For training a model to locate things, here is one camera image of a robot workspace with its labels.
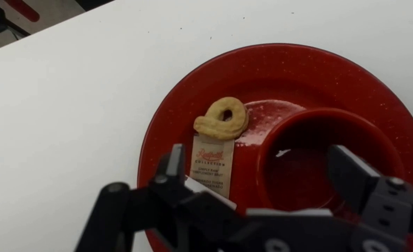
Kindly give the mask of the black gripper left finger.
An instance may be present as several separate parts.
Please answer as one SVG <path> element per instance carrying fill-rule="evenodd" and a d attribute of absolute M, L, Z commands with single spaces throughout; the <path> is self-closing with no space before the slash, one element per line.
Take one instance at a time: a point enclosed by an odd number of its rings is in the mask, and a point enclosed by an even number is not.
<path fill-rule="evenodd" d="M 181 143 L 173 146 L 171 152 L 160 160 L 155 183 L 167 184 L 170 181 L 183 183 L 185 178 L 185 149 Z"/>

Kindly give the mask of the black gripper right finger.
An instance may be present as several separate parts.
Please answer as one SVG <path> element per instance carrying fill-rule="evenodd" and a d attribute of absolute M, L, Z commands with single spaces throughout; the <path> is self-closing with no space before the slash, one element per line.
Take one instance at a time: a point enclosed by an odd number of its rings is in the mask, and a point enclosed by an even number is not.
<path fill-rule="evenodd" d="M 327 153 L 328 177 L 345 204 L 360 216 L 413 213 L 409 184 L 388 177 L 345 146 L 331 146 Z"/>

